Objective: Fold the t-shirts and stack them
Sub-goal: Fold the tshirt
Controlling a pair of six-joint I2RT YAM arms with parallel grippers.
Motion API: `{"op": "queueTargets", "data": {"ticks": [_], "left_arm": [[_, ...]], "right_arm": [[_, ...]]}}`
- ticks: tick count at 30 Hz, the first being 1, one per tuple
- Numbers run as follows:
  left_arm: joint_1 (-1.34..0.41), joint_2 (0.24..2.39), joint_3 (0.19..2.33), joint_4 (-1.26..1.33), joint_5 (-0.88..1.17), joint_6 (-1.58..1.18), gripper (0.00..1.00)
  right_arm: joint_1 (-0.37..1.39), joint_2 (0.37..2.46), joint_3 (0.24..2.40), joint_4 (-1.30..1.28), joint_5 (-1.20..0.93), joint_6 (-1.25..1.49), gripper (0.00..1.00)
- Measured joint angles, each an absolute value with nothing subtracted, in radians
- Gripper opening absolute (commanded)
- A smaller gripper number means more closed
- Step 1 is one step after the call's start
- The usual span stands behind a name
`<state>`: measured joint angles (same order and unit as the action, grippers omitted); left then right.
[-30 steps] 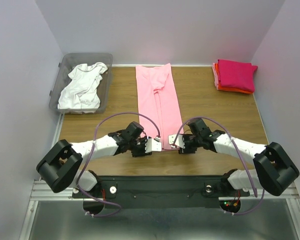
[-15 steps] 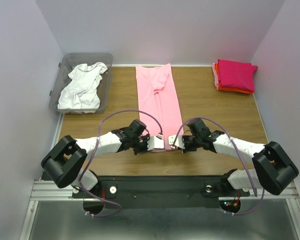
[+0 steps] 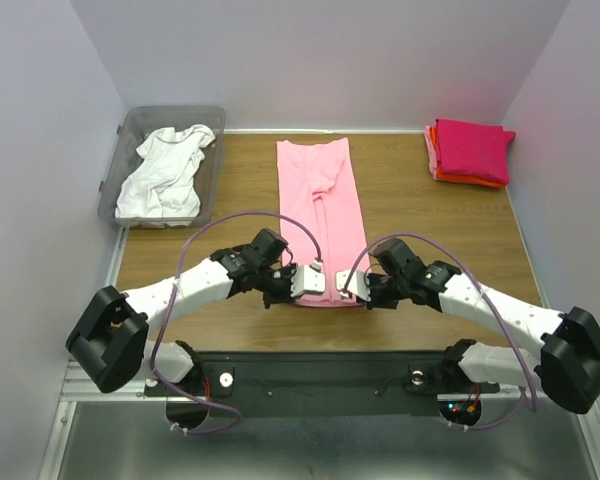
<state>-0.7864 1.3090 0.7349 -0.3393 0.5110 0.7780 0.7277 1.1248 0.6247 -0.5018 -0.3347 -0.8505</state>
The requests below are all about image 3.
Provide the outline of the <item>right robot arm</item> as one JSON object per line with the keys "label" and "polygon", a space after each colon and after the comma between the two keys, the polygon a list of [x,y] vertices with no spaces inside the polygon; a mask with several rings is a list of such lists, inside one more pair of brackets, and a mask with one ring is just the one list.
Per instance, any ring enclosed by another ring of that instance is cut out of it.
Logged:
{"label": "right robot arm", "polygon": [[460,264],[426,264],[399,238],[384,239],[372,252],[382,271],[356,271],[346,288],[368,309],[394,309],[409,300],[470,320],[504,335],[494,347],[462,340],[440,366],[443,384],[499,383],[543,392],[563,409],[589,412],[600,395],[600,326],[587,310],[561,312],[501,293],[476,280]]}

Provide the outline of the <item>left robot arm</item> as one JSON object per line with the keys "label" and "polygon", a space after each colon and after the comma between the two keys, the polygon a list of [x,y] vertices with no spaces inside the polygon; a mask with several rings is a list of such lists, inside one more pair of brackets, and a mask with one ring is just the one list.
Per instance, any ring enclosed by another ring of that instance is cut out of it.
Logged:
{"label": "left robot arm", "polygon": [[198,265],[142,288],[99,289],[66,340],[66,349],[103,393],[140,377],[163,376],[179,393],[195,392],[203,371],[183,342],[152,342],[165,315],[171,320],[238,293],[259,290],[269,303],[290,299],[295,267],[273,265],[288,242],[262,229],[245,245],[220,249]]}

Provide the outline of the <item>light pink t-shirt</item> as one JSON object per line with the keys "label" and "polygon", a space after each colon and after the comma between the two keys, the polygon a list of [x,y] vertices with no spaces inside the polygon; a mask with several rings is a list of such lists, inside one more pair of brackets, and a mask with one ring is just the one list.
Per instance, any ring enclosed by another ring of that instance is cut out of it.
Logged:
{"label": "light pink t-shirt", "polygon": [[367,246],[359,196],[346,138],[326,144],[277,143],[279,212],[304,225],[322,252],[325,292],[305,295],[305,307],[354,307],[336,287],[336,274],[350,269]]}

